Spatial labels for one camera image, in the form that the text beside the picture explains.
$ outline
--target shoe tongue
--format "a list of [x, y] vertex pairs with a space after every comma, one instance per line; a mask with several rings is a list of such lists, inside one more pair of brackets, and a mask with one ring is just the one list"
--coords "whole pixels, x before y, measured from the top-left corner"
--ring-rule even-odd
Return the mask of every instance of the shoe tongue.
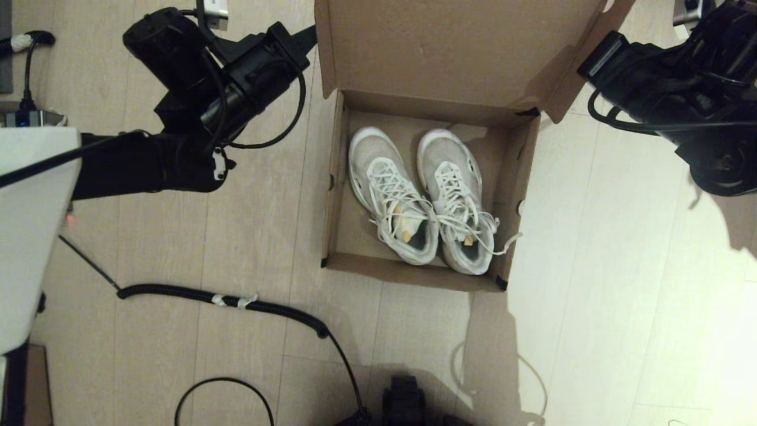
[[[417, 213], [419, 215], [424, 215], [425, 213], [423, 211], [420, 211], [420, 209], [416, 208], [414, 205], [408, 206], [405, 212], [412, 211], [413, 213]], [[408, 243], [413, 236], [418, 232], [418, 228], [420, 228], [421, 223], [423, 222], [423, 219], [421, 218], [415, 218], [415, 217], [408, 217], [407, 215], [402, 215], [403, 210], [401, 206], [397, 206], [394, 208], [394, 213], [396, 216], [394, 216], [394, 238], [397, 238], [398, 240], [403, 240], [405, 243]]]

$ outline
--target white tape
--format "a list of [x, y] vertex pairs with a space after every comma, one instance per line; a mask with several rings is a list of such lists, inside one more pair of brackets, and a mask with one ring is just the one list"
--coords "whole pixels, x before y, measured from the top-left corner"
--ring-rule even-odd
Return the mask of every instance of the white tape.
[[216, 306], [226, 306], [226, 304], [223, 302], [223, 294], [216, 294], [213, 296], [213, 303]]
[[11, 49], [14, 52], [20, 52], [32, 45], [32, 36], [29, 34], [21, 34], [19, 36], [11, 37]]
[[240, 298], [237, 302], [237, 308], [246, 309], [247, 305], [252, 302], [257, 302], [257, 293], [255, 293], [255, 296], [252, 296], [252, 299], [245, 299], [244, 297]]

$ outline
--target wooden floor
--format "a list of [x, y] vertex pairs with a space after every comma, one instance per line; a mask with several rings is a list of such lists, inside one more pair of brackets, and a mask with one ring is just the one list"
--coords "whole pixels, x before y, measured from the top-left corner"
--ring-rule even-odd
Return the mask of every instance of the wooden floor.
[[[14, 2], [16, 32], [58, 37], [34, 55], [37, 105], [68, 114], [86, 132], [159, 131], [151, 110], [164, 89], [128, 54], [121, 34], [145, 13], [192, 3]], [[230, 39], [276, 20], [290, 30], [313, 23], [310, 0], [229, 3]], [[638, 0], [623, 31], [632, 40], [677, 43], [672, 3]], [[544, 121], [537, 144], [525, 236], [500, 297], [509, 322], [492, 324], [512, 328], [512, 362], [490, 365], [482, 354], [501, 343], [479, 341], [463, 363], [466, 340], [475, 337], [472, 306], [485, 309], [495, 296], [319, 268], [334, 99], [322, 98], [315, 52], [310, 59], [300, 123], [277, 146], [232, 152], [239, 167], [221, 190], [78, 202], [66, 235], [123, 285], [259, 293], [323, 319], [375, 414], [391, 374], [411, 371], [439, 412], [478, 426], [526, 426], [542, 417], [576, 426], [757, 424], [754, 196], [700, 193], [671, 144], [588, 117], [587, 88], [561, 124]], [[243, 142], [275, 136], [297, 96], [293, 87], [271, 105]], [[298, 323], [149, 296], [120, 301], [61, 244], [45, 291], [48, 310], [32, 338], [48, 348], [59, 426], [172, 424], [182, 393], [217, 375], [259, 387], [281, 426], [335, 423], [354, 410], [337, 353]], [[473, 371], [460, 374], [463, 364]], [[498, 394], [471, 385], [501, 368], [519, 378], [505, 418]], [[185, 407], [182, 424], [265, 424], [264, 415], [243, 390], [210, 385]]]

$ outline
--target black tape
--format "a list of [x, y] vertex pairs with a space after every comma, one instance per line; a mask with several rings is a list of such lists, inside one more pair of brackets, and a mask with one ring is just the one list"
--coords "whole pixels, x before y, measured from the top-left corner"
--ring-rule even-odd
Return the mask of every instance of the black tape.
[[494, 279], [494, 283], [500, 288], [500, 290], [507, 291], [507, 281], [502, 279], [499, 275]]

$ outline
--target shoe insole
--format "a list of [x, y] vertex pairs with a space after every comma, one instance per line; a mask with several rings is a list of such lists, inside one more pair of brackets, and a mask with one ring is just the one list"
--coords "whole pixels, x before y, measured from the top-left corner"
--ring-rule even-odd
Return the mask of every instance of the shoe insole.
[[425, 229], [428, 226], [428, 221], [423, 221], [418, 226], [418, 230], [416, 231], [415, 235], [413, 235], [413, 238], [410, 238], [410, 241], [407, 242], [410, 247], [413, 247], [416, 250], [423, 250], [426, 245], [426, 237], [425, 237]]
[[471, 246], [466, 246], [464, 243], [458, 244], [460, 244], [460, 249], [467, 258], [473, 261], [478, 259], [478, 241], [474, 241]]

